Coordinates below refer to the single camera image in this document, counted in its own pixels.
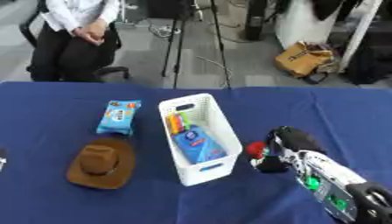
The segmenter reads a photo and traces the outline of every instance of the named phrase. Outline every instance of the yellow object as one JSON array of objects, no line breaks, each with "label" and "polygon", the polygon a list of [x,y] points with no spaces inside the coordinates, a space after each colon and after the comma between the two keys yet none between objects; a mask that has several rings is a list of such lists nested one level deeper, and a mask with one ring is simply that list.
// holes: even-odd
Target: yellow object
[{"label": "yellow object", "polygon": [[179,133],[179,126],[177,125],[176,118],[174,117],[174,114],[170,114],[168,116],[168,118],[169,118],[169,124],[170,124],[169,128],[171,129],[171,134],[172,135],[178,134]]},{"label": "yellow object", "polygon": [[305,77],[318,66],[326,63],[333,52],[322,45],[312,45],[302,41],[290,46],[275,58],[276,63],[296,78]]}]

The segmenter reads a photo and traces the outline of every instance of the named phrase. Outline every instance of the black office chair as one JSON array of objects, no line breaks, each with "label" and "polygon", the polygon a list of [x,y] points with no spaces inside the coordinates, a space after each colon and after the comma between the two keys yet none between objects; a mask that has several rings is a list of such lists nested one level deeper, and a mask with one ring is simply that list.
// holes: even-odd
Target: black office chair
[{"label": "black office chair", "polygon": [[[30,29],[30,26],[34,22],[34,20],[39,16],[39,13],[41,12],[47,12],[46,8],[46,0],[38,0],[37,7],[34,10],[34,12],[22,23],[19,25],[19,30],[22,32],[23,36],[29,41],[29,43],[35,48],[37,47],[37,38],[32,34],[32,31]],[[122,42],[120,40],[120,36],[118,34],[118,31],[116,29],[115,23],[111,23],[109,25],[110,30],[115,34],[116,39],[117,39],[117,50],[122,47]],[[97,77],[102,77],[106,74],[112,74],[112,73],[122,73],[123,78],[125,80],[128,80],[130,78],[130,70],[125,67],[125,66],[109,66],[110,64],[107,65],[101,65],[101,68],[96,70],[94,74]]]}]

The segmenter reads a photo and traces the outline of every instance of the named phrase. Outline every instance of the white shirt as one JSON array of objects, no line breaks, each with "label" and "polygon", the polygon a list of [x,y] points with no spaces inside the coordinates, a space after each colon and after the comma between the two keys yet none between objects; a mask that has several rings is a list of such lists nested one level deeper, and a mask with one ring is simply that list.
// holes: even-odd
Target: white shirt
[{"label": "white shirt", "polygon": [[101,18],[107,24],[117,19],[119,0],[46,0],[48,13],[42,17],[55,31],[71,32]]}]

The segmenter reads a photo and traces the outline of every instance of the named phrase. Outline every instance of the metal stand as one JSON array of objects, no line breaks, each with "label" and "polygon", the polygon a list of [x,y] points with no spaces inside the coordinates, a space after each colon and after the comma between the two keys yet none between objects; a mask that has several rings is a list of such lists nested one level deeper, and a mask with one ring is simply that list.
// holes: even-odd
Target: metal stand
[{"label": "metal stand", "polygon": [[189,3],[186,2],[187,0],[179,0],[179,1],[181,2],[180,3],[181,7],[178,11],[178,15],[173,19],[173,22],[171,25],[171,36],[169,37],[169,45],[167,46],[166,57],[164,58],[164,68],[161,73],[162,77],[166,77],[166,70],[167,70],[167,66],[169,63],[170,53],[172,51],[172,44],[173,44],[173,40],[174,40],[174,34],[176,31],[176,25],[177,25],[177,22],[179,21],[179,19],[181,20],[180,21],[181,22],[181,25],[180,25],[181,33],[180,33],[179,40],[178,40],[176,64],[174,65],[174,68],[173,68],[173,72],[174,72],[173,88],[177,88],[177,83],[179,80],[179,71],[181,68],[181,57],[182,57],[182,50],[183,50],[183,44],[184,44],[184,36],[186,33],[186,21],[189,19],[189,17],[191,16],[191,13],[193,11],[203,11],[205,9],[211,9],[211,12],[213,13],[213,20],[215,23],[216,37],[218,39],[218,45],[219,45],[219,49],[220,49],[220,56],[221,56],[221,60],[222,60],[222,65],[225,70],[226,83],[227,83],[227,87],[229,89],[231,89],[230,76],[228,73],[227,63],[226,63],[225,47],[222,42],[221,28],[219,26],[219,20],[218,20],[217,7],[216,7],[215,0],[210,0],[211,1],[211,8],[208,7],[208,8],[202,8],[202,9],[194,8],[194,5],[190,5]]}]

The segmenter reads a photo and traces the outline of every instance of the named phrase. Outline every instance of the hat brim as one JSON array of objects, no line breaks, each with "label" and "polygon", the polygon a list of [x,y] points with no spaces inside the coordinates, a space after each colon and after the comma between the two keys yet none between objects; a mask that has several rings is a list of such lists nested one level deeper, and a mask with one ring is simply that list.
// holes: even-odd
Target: hat brim
[{"label": "hat brim", "polygon": [[94,147],[94,145],[103,145],[116,150],[119,158],[117,167],[104,176],[94,176],[85,173],[80,166],[81,152],[86,149],[85,147],[69,167],[66,173],[68,181],[77,185],[100,189],[117,189],[123,186],[130,178],[135,167],[135,153],[130,144],[122,139],[104,137],[94,140],[88,147]]}]

